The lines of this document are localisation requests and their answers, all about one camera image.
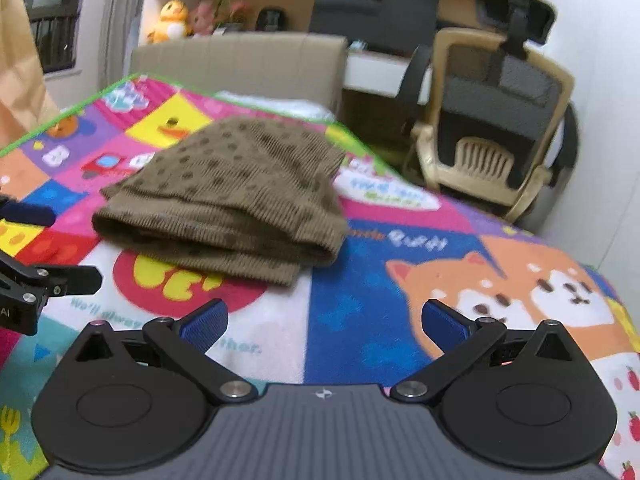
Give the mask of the black box under shelf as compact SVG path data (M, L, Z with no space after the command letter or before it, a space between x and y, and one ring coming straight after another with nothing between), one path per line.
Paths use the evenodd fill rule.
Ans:
M410 54L431 46L439 0L314 0L309 30L361 41L373 51Z

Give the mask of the yellow duck plush toy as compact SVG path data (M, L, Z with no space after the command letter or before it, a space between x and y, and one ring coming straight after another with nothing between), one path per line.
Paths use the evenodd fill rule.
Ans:
M146 36L148 44L182 39L189 36L189 9L181 0L170 0L160 9L160 16Z

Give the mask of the pink plush toy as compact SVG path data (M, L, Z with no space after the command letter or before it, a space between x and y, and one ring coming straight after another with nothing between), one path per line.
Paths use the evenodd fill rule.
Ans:
M190 34L193 37L210 36L216 25L213 1L203 0L189 13Z

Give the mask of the brown paper bag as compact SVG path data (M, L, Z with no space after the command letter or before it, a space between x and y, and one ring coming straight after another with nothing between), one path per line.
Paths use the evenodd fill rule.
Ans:
M47 90L24 0L1 0L0 142L5 148L60 114Z

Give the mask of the beige mesh office chair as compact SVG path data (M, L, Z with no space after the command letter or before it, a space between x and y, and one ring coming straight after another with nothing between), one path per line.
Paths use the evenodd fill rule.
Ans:
M532 50L555 10L542 0L475 0L479 30L447 27L414 51L397 101L410 148L402 175L514 223L570 174L574 78Z

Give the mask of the olive polka dot garment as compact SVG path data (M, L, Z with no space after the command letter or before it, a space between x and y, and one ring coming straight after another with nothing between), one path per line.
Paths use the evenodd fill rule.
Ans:
M290 286L341 251L348 222L333 181L344 158L304 124L217 120L102 188L92 226L158 261Z

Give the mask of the beige padded headboard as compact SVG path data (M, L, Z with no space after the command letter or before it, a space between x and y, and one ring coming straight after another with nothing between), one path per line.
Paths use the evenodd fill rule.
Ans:
M347 40L303 32L232 32L134 49L130 72L201 93L229 91L340 107Z

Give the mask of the colourful cartoon play mat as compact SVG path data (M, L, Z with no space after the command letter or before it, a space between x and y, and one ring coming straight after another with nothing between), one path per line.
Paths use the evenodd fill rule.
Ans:
M35 336L1 335L3 478L31 479L46 466L30 428L32 404L88 322L139 328L160 315L178 318L209 297L230 311L210 354L259 385L393 385L430 358L420 315L428 298L511 328L555 318L616 405L603 466L619 479L638 477L639 339L608 282L529 232L402 180L338 122L317 129L346 154L335 185L350 233L332 266L304 271L292 287L182 270L93 231L102 188L156 152L215 120L273 114L137 76L2 152L2 191L56 214L49 229L3 222L2 249L27 264L88 264L103 276L91 297L52 300Z

